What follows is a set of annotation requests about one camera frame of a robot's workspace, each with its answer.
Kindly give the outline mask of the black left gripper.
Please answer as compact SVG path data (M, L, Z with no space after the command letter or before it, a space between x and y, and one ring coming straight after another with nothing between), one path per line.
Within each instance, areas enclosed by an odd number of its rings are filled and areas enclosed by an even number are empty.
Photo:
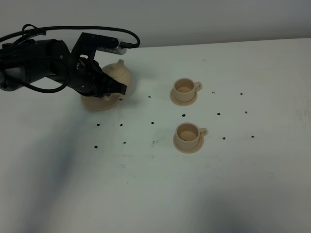
M67 86L84 96L103 97L113 93L125 95L127 85L104 74L94 56L66 56L65 62L69 68Z

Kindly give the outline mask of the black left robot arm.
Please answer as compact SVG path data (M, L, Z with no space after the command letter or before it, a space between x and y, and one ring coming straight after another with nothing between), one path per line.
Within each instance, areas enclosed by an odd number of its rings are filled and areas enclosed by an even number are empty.
M94 60L101 45L116 47L117 40L83 33L72 51L62 40L26 40L9 45L0 55L0 88L12 92L22 87L56 93L69 87L82 96L102 98L108 94L125 94L127 86L104 73Z

